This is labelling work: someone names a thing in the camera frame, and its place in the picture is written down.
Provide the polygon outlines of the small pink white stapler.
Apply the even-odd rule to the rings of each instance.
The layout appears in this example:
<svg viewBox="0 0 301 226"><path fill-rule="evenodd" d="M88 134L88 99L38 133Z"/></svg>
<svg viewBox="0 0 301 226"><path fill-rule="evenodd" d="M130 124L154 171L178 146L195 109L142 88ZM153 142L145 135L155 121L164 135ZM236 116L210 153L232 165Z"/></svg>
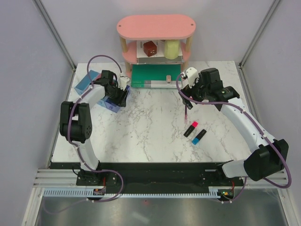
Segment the small pink white stapler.
<svg viewBox="0 0 301 226"><path fill-rule="evenodd" d="M171 75L167 75L167 76L166 76L166 83L167 83L167 84L171 84L171 82L172 82Z"/></svg>

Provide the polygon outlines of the four-compartment blue pink organizer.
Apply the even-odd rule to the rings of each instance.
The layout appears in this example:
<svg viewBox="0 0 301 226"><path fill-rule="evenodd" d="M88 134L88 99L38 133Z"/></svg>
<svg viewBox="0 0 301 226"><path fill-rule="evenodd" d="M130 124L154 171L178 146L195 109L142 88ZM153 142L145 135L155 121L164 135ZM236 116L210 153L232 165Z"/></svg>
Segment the four-compartment blue pink organizer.
<svg viewBox="0 0 301 226"><path fill-rule="evenodd" d="M95 105L102 106L110 111L118 112L121 107L115 105L105 94L104 86L100 82L101 73L97 73L93 70L89 71L87 75L76 85L75 90L79 94L79 99L72 107L74 113L78 113L80 104L88 104L89 108L93 108Z"/></svg>

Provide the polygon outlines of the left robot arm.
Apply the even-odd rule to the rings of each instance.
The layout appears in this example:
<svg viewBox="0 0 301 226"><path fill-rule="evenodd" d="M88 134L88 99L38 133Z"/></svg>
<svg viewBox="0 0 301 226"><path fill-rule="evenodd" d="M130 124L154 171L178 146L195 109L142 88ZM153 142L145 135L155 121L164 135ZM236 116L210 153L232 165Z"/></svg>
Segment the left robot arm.
<svg viewBox="0 0 301 226"><path fill-rule="evenodd" d="M90 80L76 101L61 103L59 129L61 136L74 147L79 161L79 186L104 186L107 171L101 168L90 137L92 135L91 109L103 98L117 107L125 107L130 79L103 70L100 78Z"/></svg>

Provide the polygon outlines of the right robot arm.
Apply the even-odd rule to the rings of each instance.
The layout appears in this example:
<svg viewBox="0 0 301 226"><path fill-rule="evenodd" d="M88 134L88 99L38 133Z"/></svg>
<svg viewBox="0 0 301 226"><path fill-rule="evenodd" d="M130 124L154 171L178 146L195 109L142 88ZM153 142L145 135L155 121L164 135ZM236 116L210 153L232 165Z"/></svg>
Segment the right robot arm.
<svg viewBox="0 0 301 226"><path fill-rule="evenodd" d="M183 104L214 105L241 134L250 149L245 160L223 163L215 174L216 182L227 185L234 177L248 177L253 181L267 179L286 167L288 143L277 140L248 112L238 92L223 85L218 69L197 71L190 67L176 78L176 86Z"/></svg>

